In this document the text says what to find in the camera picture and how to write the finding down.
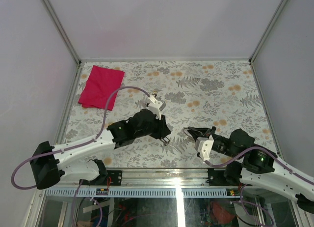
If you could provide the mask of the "large silver keyring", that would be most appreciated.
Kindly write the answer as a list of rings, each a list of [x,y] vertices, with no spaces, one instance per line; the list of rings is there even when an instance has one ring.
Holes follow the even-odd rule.
[[[182,131],[183,131],[183,133],[184,133],[186,136],[188,136],[189,138],[193,139],[193,137],[189,134],[187,127],[184,127],[184,128],[182,129]]]

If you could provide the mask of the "black key tag white label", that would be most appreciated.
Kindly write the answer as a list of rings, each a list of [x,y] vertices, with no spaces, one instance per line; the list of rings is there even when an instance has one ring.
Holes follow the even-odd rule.
[[[167,138],[167,137],[165,137],[165,138],[163,138],[161,140],[162,140],[163,143],[169,143],[170,142],[169,138]]]

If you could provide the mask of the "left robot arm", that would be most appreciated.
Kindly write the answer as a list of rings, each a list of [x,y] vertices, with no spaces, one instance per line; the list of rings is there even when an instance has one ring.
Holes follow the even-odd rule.
[[[39,190],[50,188],[59,182],[80,182],[84,185],[102,185],[107,181],[107,170],[102,160],[82,162],[83,158],[104,151],[130,145],[135,139],[150,136],[164,144],[171,131],[166,117],[157,118],[148,109],[142,109],[127,120],[109,125],[100,135],[64,144],[50,145],[42,142],[36,148],[30,162]]]

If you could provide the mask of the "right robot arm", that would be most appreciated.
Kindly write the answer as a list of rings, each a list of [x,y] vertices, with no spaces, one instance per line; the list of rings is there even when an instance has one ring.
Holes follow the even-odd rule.
[[[286,163],[275,152],[255,143],[242,129],[229,138],[216,134],[216,127],[187,127],[195,140],[197,156],[217,170],[211,183],[258,186],[296,202],[309,213],[314,212],[314,179]]]

